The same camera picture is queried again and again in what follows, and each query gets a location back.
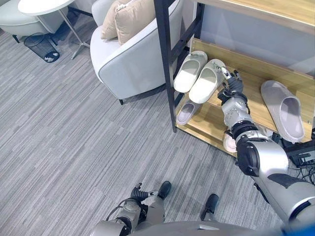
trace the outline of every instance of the black mesh trash can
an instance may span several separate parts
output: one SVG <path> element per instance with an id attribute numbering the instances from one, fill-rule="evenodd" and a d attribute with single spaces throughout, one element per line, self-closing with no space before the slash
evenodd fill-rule
<path id="1" fill-rule="evenodd" d="M 47 63 L 52 63 L 59 58 L 59 53 L 42 33 L 34 33 L 28 36 L 24 40 L 24 45 Z"/>

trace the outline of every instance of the round table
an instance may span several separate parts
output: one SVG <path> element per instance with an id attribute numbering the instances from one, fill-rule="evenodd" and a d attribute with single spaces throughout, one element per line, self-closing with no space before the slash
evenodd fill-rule
<path id="1" fill-rule="evenodd" d="M 64 21 L 67 23 L 67 25 L 70 27 L 74 35 L 79 40 L 79 48 L 74 52 L 71 59 L 74 59 L 80 49 L 82 47 L 90 47 L 89 44 L 86 42 L 83 42 L 81 38 L 79 37 L 78 33 L 73 28 L 73 25 L 70 23 L 67 16 L 63 13 L 61 10 L 62 8 L 68 6 L 70 3 L 74 2 L 75 0 L 20 0 L 18 4 L 18 9 L 24 14 L 31 15 L 31 16 L 39 16 L 48 14 L 54 11 L 58 11 L 61 16 L 63 17 Z"/>

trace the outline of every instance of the beige cushion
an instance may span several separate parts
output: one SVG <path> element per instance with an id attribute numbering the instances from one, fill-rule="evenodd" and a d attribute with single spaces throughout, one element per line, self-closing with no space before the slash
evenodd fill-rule
<path id="1" fill-rule="evenodd" d="M 116 0 L 112 3 L 103 22 L 101 39 L 111 39 L 117 37 L 114 19 L 115 10 L 120 4 L 126 4 L 129 1 L 130 0 Z"/>
<path id="2" fill-rule="evenodd" d="M 134 0 L 120 6 L 115 12 L 115 26 L 118 41 L 122 45 L 139 33 L 154 18 L 153 0 Z"/>

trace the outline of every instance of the white slipper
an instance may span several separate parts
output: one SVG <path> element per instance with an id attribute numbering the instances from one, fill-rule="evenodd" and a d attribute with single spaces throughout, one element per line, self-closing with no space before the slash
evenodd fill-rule
<path id="1" fill-rule="evenodd" d="M 225 67 L 219 59 L 212 59 L 202 69 L 199 78 L 189 92 L 191 101 L 201 104 L 212 96 L 215 90 L 222 84 L 224 76 L 217 66 Z"/>
<path id="2" fill-rule="evenodd" d="M 300 100 L 283 84 L 274 80 L 263 83 L 260 91 L 279 134 L 292 143 L 301 141 L 304 127 Z"/>
<path id="3" fill-rule="evenodd" d="M 188 92 L 207 61 L 208 56 L 203 51 L 194 51 L 188 54 L 174 80 L 174 89 L 182 93 Z"/>
<path id="4" fill-rule="evenodd" d="M 193 114 L 196 113 L 198 108 L 200 107 L 200 104 L 196 104 L 190 100 L 188 100 L 184 106 L 181 108 L 179 111 L 177 117 L 176 117 L 176 122 L 181 125 L 185 125 L 188 123 L 188 121 L 191 119 Z"/>
<path id="5" fill-rule="evenodd" d="M 231 153 L 237 152 L 235 140 L 226 133 L 224 133 L 223 136 L 223 147 L 228 152 Z"/>

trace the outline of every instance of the striped carpet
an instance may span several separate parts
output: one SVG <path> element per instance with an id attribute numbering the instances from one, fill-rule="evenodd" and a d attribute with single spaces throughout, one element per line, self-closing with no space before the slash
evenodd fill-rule
<path id="1" fill-rule="evenodd" d="M 71 16 L 87 40 L 92 18 Z M 119 101 L 101 84 L 89 50 L 66 26 L 61 57 L 47 64 L 0 33 L 0 235 L 87 236 L 137 182 L 173 184 L 166 221 L 197 220 L 211 193 L 219 221 L 252 229 L 281 224 L 232 157 L 178 130 L 163 88 Z"/>

